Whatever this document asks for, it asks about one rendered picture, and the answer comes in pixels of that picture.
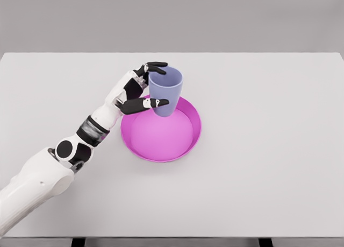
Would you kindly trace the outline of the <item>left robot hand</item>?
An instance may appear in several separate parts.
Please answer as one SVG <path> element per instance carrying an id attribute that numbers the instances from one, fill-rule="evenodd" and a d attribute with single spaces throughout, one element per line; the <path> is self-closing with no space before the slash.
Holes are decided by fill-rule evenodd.
<path id="1" fill-rule="evenodd" d="M 168 105 L 167 99 L 144 98 L 141 95 L 149 84 L 150 72 L 166 75 L 166 62 L 147 62 L 139 69 L 127 72 L 105 98 L 105 104 L 119 109 L 124 115 L 136 114 Z"/>

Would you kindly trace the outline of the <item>lavender plastic cup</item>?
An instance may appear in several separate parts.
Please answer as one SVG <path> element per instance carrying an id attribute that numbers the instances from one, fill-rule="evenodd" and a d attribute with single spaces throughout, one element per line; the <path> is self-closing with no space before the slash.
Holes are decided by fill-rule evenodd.
<path id="1" fill-rule="evenodd" d="M 165 75 L 157 72 L 149 73 L 149 94 L 151 98 L 169 101 L 169 104 L 154 109 L 158 116 L 168 117 L 172 115 L 178 104 L 183 86 L 183 75 L 170 66 L 162 67 L 162 70 L 166 72 Z"/>

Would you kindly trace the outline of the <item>pink round plate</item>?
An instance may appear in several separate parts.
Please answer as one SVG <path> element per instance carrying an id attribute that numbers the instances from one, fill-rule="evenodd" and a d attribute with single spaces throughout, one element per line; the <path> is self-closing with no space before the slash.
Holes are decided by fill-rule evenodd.
<path id="1" fill-rule="evenodd" d="M 183 157 L 196 146 L 202 122 L 197 109 L 180 97 L 172 115 L 160 117 L 153 110 L 125 115 L 120 129 L 124 144 L 134 155 L 166 163 Z"/>

